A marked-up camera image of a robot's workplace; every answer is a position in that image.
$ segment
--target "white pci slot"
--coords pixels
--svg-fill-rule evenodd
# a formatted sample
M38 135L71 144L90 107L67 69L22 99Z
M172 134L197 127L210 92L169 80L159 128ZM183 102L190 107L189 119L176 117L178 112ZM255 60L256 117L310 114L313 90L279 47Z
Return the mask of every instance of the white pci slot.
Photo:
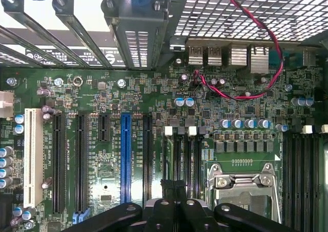
M25 109L24 208L43 200L43 118L41 109Z

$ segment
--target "blue pcie slot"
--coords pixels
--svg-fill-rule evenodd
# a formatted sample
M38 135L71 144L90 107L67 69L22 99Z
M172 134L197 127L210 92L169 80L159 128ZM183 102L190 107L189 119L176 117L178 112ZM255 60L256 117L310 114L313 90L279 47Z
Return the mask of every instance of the blue pcie slot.
M130 114L121 116L121 204L131 201L131 126Z

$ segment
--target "red wire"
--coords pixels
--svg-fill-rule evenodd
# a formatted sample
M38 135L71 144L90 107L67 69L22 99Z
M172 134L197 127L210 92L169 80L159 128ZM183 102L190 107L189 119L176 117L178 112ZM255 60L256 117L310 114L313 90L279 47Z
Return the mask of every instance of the red wire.
M230 2L236 6L237 8L239 8L239 6L236 4L235 0L230 0ZM259 28L264 28L263 27L263 24L261 22L258 21L258 19L256 19L254 17L254 15L246 8L243 8L243 10L247 13L248 17L259 27ZM271 31L271 30L267 30L271 37L272 37L272 41L274 42L275 44L275 48L276 48L276 51L278 52L278 55L281 57L282 56L282 53L280 51L280 48L279 48L279 43L278 43L278 40L275 36L275 34ZM274 83L276 82L276 80L278 79L279 75L281 74L283 70L283 62L281 62L280 64L280 67L277 71L277 73L273 76L273 78L271 79L270 83L268 84L268 86L265 88L266 90L270 89ZM204 76L200 75L199 76L202 80L202 83L204 85L206 85L206 81L205 81L205 78ZM214 86L210 86L215 92L217 92L220 96L226 98L226 99L229 99L229 97L227 97L224 93L222 93L221 91L219 91L216 87ZM251 100L251 99L256 99L256 98L259 98L261 96L265 95L265 92L262 93L262 94L259 94L259 95L254 95L254 96L236 96L235 98L236 99L240 99L240 100Z

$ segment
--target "motherboard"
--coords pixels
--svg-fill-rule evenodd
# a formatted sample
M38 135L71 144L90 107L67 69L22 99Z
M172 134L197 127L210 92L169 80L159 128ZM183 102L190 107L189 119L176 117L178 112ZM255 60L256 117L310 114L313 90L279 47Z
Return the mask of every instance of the motherboard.
M322 231L323 67L286 68L243 102L214 94L195 70L236 96L263 90L275 66L268 76L180 59L156 71L4 68L14 118L0 124L10 198L0 205L13 207L14 231L59 232L161 198L162 179L184 180L210 209L229 202L294 226L310 218L287 207L302 207Z

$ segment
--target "green circuit board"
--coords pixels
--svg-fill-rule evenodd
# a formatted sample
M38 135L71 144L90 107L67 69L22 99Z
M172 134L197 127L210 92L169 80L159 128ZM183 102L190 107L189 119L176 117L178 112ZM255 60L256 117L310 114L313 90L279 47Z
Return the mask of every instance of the green circuit board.
M61 214L52 211L52 191L44 190L44 201L37 206L36 226L33 231L56 232L71 226L72 215L75 212L75 134L76 115L87 115L88 121L88 203L91 216L99 214L121 203L121 115L128 113L132 118L131 125L131 202L144 204L145 189L143 185L143 115L152 117L152 176L149 179L149 198L162 197L160 180L163 178L163 165L167 166L167 177L176 179L173 170L174 137L165 137L165 126L182 127L203 126L206 134L201 142L201 176L199 194L206 199L206 178L213 163L219 163L223 172L253 173L260 172L265 163L274 166L277 177L279 206L282 208L283 185L283 134L275 128L277 123L290 125L290 118L313 118L323 116L322 103L314 106L293 106L291 99L295 97L313 97L315 88L321 86L322 68L312 67L284 72L273 90L264 97L246 102L235 102L209 94L207 88L200 84L190 86L193 67L162 67L158 71L104 71L104 70L55 70L55 69L11 69L2 70L2 81L16 78L18 85L10 87L3 85L3 91L14 93L14 114L23 114L25 108L41 108L42 105L53 105L57 113L66 115L66 187L65 209ZM254 85L257 78L242 79L235 71L222 71L219 68L201 69L208 80L224 79L221 89L230 95L240 95L241 91L261 91L265 85ZM179 77L187 74L188 82L180 83ZM73 80L80 77L83 81L75 86ZM54 80L60 78L63 83L54 85ZM119 88L117 81L124 79L126 86ZM285 85L292 84L293 90L286 92ZM48 89L49 97L36 94L39 87ZM194 106L177 107L176 98L193 98ZM110 118L109 141L99 142L98 115L108 113ZM243 122L252 119L269 121L269 128L263 129L223 129L219 121L240 119ZM8 119L1 121L1 146L13 145L16 123ZM44 179L52 173L52 122L44 122ZM236 143L243 142L244 150L237 151ZM247 142L265 142L265 149L248 148ZM167 162L163 163L163 151L167 151ZM180 159L187 154L186 142L181 143ZM14 184L1 190L11 193L23 183L23 149L16 149L13 155ZM181 163L180 179L186 177L184 161ZM190 164L191 175L195 164ZM24 225L16 231L23 231Z

